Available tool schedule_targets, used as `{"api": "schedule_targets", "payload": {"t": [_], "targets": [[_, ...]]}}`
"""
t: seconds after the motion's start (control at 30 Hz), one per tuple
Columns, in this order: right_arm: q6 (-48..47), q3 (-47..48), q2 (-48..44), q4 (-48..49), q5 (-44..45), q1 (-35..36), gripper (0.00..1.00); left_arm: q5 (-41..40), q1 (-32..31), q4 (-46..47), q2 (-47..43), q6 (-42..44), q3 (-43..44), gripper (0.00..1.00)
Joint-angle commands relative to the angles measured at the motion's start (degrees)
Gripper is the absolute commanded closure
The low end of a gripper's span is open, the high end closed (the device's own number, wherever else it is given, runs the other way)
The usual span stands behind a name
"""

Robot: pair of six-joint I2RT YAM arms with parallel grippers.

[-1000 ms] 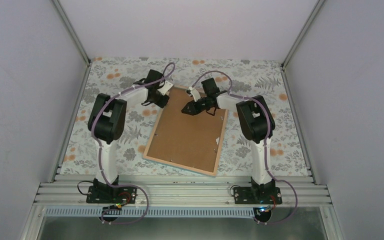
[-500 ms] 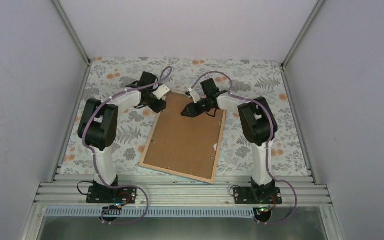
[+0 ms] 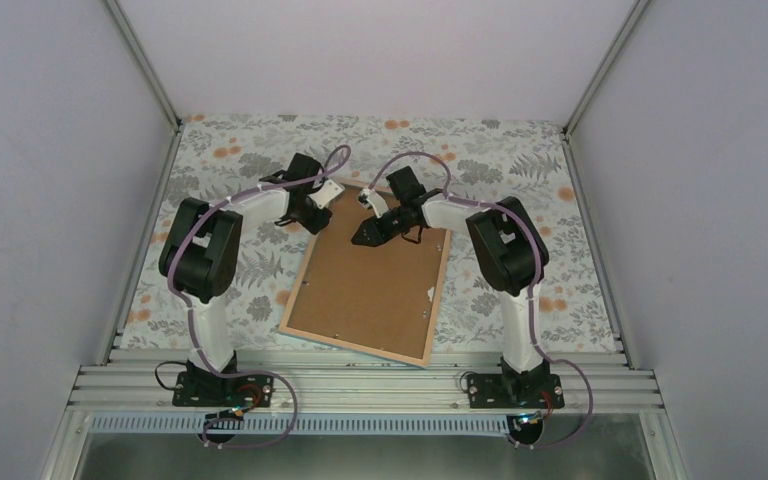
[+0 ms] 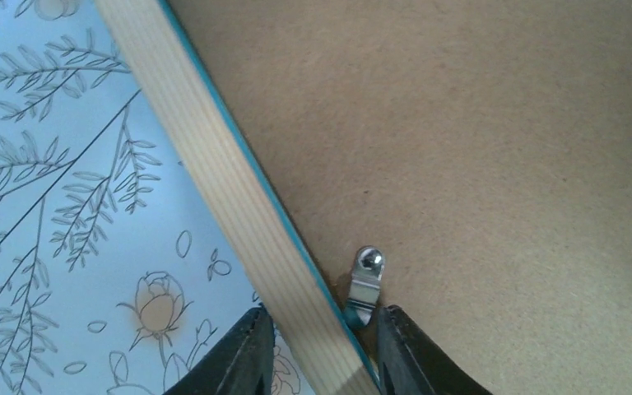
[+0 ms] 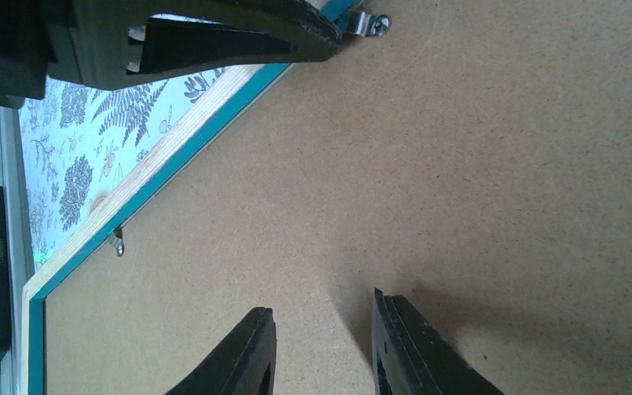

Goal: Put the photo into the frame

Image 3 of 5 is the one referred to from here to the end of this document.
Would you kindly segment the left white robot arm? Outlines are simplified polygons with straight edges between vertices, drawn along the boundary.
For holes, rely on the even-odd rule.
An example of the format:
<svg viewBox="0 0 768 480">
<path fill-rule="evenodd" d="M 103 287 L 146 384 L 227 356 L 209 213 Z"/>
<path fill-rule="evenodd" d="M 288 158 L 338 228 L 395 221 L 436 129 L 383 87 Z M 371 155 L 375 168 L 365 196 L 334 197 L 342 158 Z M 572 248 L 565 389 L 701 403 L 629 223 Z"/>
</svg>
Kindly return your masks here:
<svg viewBox="0 0 768 480">
<path fill-rule="evenodd" d="M 226 313 L 243 234 L 293 223 L 317 234 L 344 190 L 323 164 L 297 154 L 287 168 L 214 205 L 193 197 L 181 201 L 158 262 L 168 289 L 184 304 L 191 341 L 173 389 L 175 404 L 226 405 L 245 391 Z"/>
</svg>

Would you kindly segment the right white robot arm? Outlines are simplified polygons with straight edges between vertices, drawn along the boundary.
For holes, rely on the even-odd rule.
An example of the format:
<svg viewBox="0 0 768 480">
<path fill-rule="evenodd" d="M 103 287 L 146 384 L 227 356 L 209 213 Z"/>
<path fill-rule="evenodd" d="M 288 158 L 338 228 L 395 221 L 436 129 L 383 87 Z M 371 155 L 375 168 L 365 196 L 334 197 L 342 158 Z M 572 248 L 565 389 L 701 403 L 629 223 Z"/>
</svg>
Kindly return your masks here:
<svg viewBox="0 0 768 480">
<path fill-rule="evenodd" d="M 358 201 L 373 214 L 359 225 L 352 243 L 379 247 L 413 228 L 468 236 L 480 273 L 498 294 L 504 340 L 499 372 L 467 374 L 470 406 L 548 406 L 556 379 L 539 344 L 537 305 L 549 254 L 522 203 L 512 196 L 486 203 L 428 190 L 409 167 L 387 181 L 397 206 L 389 206 L 371 186 L 362 189 Z"/>
</svg>

